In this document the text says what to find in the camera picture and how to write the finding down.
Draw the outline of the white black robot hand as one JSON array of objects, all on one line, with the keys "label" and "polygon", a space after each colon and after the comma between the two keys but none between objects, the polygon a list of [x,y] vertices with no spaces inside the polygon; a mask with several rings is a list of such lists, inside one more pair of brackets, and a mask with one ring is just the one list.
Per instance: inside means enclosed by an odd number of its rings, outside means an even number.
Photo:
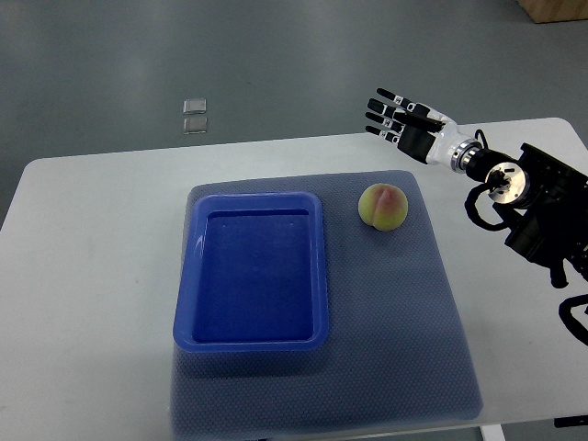
[{"label": "white black robot hand", "polygon": [[429,106],[379,88],[367,102],[366,131],[422,164],[442,164],[456,173],[483,143],[462,133],[458,124]]}]

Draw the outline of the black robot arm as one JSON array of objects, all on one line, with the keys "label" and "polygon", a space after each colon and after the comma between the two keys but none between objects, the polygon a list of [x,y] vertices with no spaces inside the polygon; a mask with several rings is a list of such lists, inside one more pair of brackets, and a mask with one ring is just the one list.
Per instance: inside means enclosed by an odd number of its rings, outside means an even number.
[{"label": "black robot arm", "polygon": [[524,143],[514,159],[489,148],[477,130],[461,166],[479,184],[464,203],[483,230],[509,231],[504,244],[549,270],[553,288],[568,286],[564,263],[587,277],[587,176]]}]

